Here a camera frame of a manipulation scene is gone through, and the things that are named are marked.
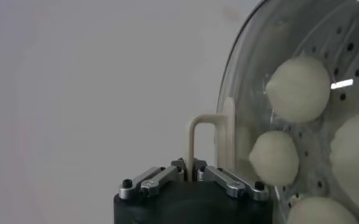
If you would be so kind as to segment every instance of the screw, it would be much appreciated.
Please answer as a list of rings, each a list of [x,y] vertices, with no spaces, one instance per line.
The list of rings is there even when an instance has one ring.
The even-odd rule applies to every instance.
[[[261,181],[256,181],[255,182],[255,189],[259,190],[259,191],[263,191],[265,189],[265,184],[262,183]]]
[[[123,187],[124,188],[131,188],[133,185],[133,182],[131,179],[125,179],[123,180]]]

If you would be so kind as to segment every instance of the clear plastic lid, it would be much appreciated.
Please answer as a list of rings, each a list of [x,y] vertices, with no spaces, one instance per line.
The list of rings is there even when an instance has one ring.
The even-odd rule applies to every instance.
[[[265,86],[286,60],[310,55],[327,68],[333,88],[316,120],[295,124],[273,112]],[[338,86],[348,80],[350,85]],[[280,222],[301,195],[330,197],[359,220],[359,207],[341,189],[330,165],[330,143],[342,124],[359,113],[359,1],[263,1],[244,23],[221,83],[217,112],[226,98],[236,105],[235,168],[247,169],[248,154],[264,132],[281,130],[294,140],[299,173],[290,186],[275,187]]]

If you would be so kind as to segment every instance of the perforated steamer tray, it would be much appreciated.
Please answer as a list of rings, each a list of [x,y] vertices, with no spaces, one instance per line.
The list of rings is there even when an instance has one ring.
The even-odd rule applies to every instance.
[[[273,113],[265,86],[279,65],[303,54],[323,62],[333,85],[321,117],[306,124],[290,124]],[[236,170],[248,168],[248,153],[266,131],[283,130],[296,144],[299,174],[294,184],[275,187],[275,222],[286,222],[297,198],[315,195],[334,198],[359,220],[359,209],[339,187],[329,161],[336,130],[359,113],[359,1],[261,2],[233,45],[218,113],[227,97],[236,103]]]

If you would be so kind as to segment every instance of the bolt head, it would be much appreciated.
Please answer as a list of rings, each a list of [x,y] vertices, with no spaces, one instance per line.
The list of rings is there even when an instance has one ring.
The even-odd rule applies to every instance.
[[[123,187],[124,188],[131,188],[133,186],[133,182],[131,179],[123,180]]]

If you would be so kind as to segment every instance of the metal bracket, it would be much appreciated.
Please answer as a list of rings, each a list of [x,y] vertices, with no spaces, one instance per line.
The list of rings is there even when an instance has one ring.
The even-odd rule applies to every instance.
[[[202,179],[203,181],[217,182],[226,190],[227,195],[234,198],[248,193],[256,201],[266,201],[268,199],[268,190],[262,182],[252,183],[227,170],[207,166]]]
[[[122,184],[119,185],[118,189],[118,196],[123,200],[129,200],[135,195],[138,194],[140,190],[141,182],[151,177],[155,176],[156,174],[160,173],[162,170],[159,167],[152,167],[149,170],[145,171],[141,175],[137,176],[132,180],[131,187],[125,187]]]
[[[252,181],[248,178],[242,177],[241,175],[238,175],[229,170],[223,170],[222,172],[224,172],[229,177],[244,183],[244,185],[246,185],[246,192],[255,201],[267,201],[268,200],[269,191],[263,182]]]
[[[169,181],[183,181],[183,171],[177,166],[169,166],[158,175],[141,183],[140,191],[148,197],[159,194],[160,188]]]

